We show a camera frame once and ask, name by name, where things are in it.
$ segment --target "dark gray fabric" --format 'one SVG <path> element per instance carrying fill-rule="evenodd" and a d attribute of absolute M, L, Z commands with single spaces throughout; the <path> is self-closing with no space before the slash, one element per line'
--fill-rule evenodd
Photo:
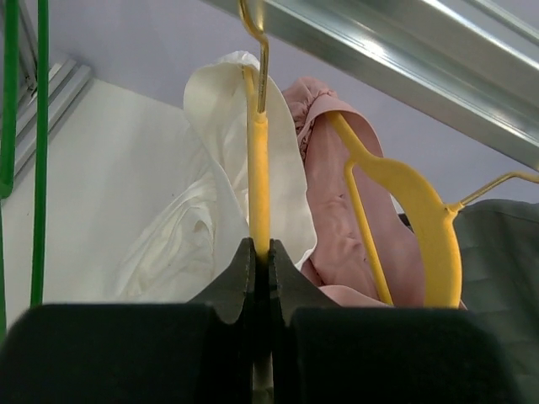
<path fill-rule="evenodd" d="M 539 205 L 491 199 L 455 219 L 462 300 L 501 342 L 526 402 L 539 403 Z"/>

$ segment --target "hanger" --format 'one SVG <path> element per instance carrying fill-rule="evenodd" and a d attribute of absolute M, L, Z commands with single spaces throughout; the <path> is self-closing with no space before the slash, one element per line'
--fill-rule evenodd
<path fill-rule="evenodd" d="M 355 185 L 352 173 L 355 164 L 397 199 L 414 229 L 424 263 L 424 305 L 457 308 L 462 292 L 462 263 L 453 220 L 459 210 L 511 178 L 539 183 L 539 176 L 522 172 L 506 173 L 466 198 L 454 204 L 445 204 L 427 179 L 410 166 L 391 158 L 371 154 L 341 113 L 328 112 L 326 115 L 350 151 L 350 159 L 344 167 L 344 177 L 382 301 L 388 304 L 392 302 L 365 210 Z"/>
<path fill-rule="evenodd" d="M 251 66 L 243 67 L 247 96 L 247 150 L 249 190 L 249 235 L 261 263 L 266 263 L 270 249 L 270 174 L 268 164 L 268 117 L 266 90 L 270 44 L 264 31 L 251 19 L 247 0 L 239 0 L 243 26 L 260 43 L 260 73 Z M 254 91 L 255 79 L 258 92 Z"/>

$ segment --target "pink jacket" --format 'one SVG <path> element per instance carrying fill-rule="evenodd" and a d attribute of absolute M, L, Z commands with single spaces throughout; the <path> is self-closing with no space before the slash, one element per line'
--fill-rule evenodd
<path fill-rule="evenodd" d="M 283 92 L 296 124 L 307 175 L 307 200 L 318 246 L 302 272 L 342 306 L 384 306 L 378 298 L 348 189 L 348 150 L 324 114 L 340 111 L 366 148 L 382 149 L 367 120 L 317 79 L 304 77 Z M 424 271 L 414 234 L 400 221 L 390 194 L 355 167 L 378 256 L 396 306 L 422 306 Z"/>

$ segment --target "aluminum rail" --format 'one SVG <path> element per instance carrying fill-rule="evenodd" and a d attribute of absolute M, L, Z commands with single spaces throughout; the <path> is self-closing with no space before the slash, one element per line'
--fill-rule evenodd
<path fill-rule="evenodd" d="M 539 63 L 439 1 L 259 2 L 267 33 L 539 171 Z"/>

